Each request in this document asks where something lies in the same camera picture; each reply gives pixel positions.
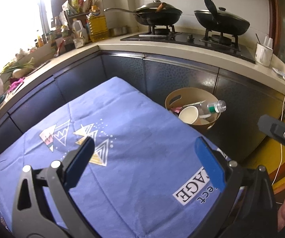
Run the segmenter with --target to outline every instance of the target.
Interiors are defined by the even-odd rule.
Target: wastebasket
[[[165,101],[166,109],[171,109],[175,107],[182,107],[184,105],[200,102],[206,100],[209,103],[217,102],[218,99],[211,93],[195,88],[195,87],[184,87],[171,92]],[[220,113],[214,113],[206,120],[209,122],[207,124],[189,124],[192,128],[196,129],[200,133],[205,133],[210,129],[214,123],[219,118]]]

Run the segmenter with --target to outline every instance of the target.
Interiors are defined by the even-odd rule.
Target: white cable
[[[284,110],[284,102],[285,102],[285,95],[284,95],[284,99],[283,99],[283,103],[282,103],[282,114],[281,114],[281,121],[282,121],[282,117],[283,117],[283,110]],[[275,180],[277,179],[277,176],[278,176],[278,173],[279,173],[279,169],[280,169],[280,166],[282,164],[282,144],[280,143],[280,148],[281,148],[281,160],[280,160],[280,165],[278,167],[278,170],[277,170],[277,173],[275,175],[275,179],[273,180],[273,183],[272,185],[275,183]]]

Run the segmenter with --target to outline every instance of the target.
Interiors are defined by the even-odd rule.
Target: yellow oil bottle
[[[101,11],[96,5],[92,6],[88,21],[92,42],[109,38],[110,34],[106,25],[106,18],[101,15]]]

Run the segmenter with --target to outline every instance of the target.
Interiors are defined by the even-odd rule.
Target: dark cabinet
[[[29,118],[28,115],[23,117],[24,120]],[[0,126],[0,154],[12,145],[22,135],[13,121],[8,117]]]
[[[66,102],[69,102],[106,80],[100,56],[85,60],[59,76],[57,84]]]
[[[119,77],[142,93],[146,93],[145,74],[142,58],[102,55],[108,79]]]
[[[259,83],[247,83],[242,77],[235,80],[219,75],[217,79],[214,95],[226,101],[227,110],[205,135],[238,162],[252,153],[265,137],[257,126],[260,116],[268,114],[278,118],[281,114],[282,101],[271,94],[273,90],[260,86]]]
[[[173,65],[154,60],[144,60],[147,94],[153,101],[164,106],[166,97],[183,87],[196,87],[213,93],[216,73],[201,68]]]
[[[30,93],[33,95],[29,97],[30,93],[28,93],[26,95],[28,99],[19,101],[20,105],[15,105],[14,107],[18,107],[14,111],[11,110],[10,117],[22,133],[25,133],[43,118],[65,104],[65,100],[54,78],[51,78],[51,82],[42,89],[39,90],[38,87],[35,89],[38,91],[32,90]]]

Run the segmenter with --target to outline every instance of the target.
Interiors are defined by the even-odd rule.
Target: black frying pan
[[[226,9],[219,7],[217,10],[212,0],[204,0],[208,10],[197,10],[194,14],[198,22],[206,29],[240,36],[248,30],[250,23]]]
[[[161,3],[158,0],[144,5],[135,11],[129,11],[121,8],[108,8],[104,11],[122,11],[132,13],[138,23],[146,26],[174,25],[180,19],[182,14],[182,11],[179,9],[170,4]]]

